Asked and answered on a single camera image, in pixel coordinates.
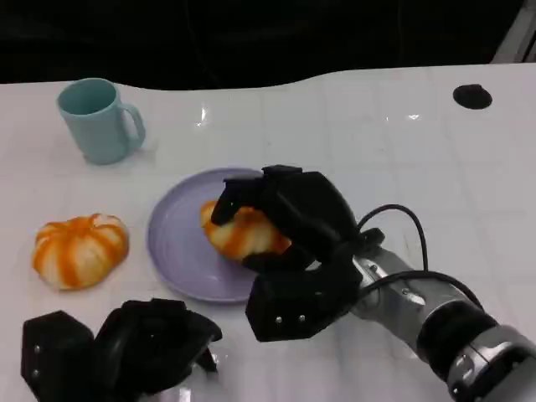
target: robotic hand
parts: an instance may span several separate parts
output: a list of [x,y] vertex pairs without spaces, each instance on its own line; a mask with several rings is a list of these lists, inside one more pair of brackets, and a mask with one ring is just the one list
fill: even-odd
[[[226,180],[212,215],[224,224],[241,206],[253,206],[292,241],[283,255],[244,261],[260,273],[246,308],[258,340],[309,338],[351,311],[409,345],[456,401],[536,399],[536,346],[486,314],[462,283],[428,271],[424,231],[411,211],[386,205],[356,223],[320,173],[284,166],[263,172]],[[361,231],[386,209],[406,212],[417,225],[423,271],[382,248],[379,229]],[[313,260],[320,265],[311,270]]]

